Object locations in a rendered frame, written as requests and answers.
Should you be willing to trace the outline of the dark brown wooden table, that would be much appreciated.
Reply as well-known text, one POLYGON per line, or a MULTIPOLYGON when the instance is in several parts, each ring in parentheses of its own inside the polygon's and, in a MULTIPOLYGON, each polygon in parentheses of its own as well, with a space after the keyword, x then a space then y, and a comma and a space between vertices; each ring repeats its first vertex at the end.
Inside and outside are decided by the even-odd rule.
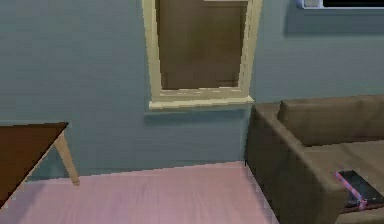
POLYGON ((54 147, 75 186, 78 172, 65 136, 68 122, 0 125, 0 209, 54 147))

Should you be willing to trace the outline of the brown sofa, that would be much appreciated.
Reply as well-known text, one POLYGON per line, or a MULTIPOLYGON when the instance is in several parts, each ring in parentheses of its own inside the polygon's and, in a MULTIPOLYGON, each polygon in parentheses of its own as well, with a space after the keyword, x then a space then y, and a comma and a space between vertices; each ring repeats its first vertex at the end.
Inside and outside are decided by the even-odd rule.
POLYGON ((384 94, 252 107, 245 160, 280 224, 384 224, 384 207, 344 213, 336 173, 384 195, 384 94))

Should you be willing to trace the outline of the cream framed window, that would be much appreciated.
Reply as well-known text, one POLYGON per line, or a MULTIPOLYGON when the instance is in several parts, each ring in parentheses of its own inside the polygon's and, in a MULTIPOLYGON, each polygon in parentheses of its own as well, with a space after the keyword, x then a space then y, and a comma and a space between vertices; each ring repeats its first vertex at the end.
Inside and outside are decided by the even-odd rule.
POLYGON ((152 111, 182 108, 246 105, 254 100, 249 95, 257 46, 258 27, 263 0, 233 0, 247 2, 243 47, 237 87, 163 90, 155 0, 141 0, 150 84, 149 109, 152 111))

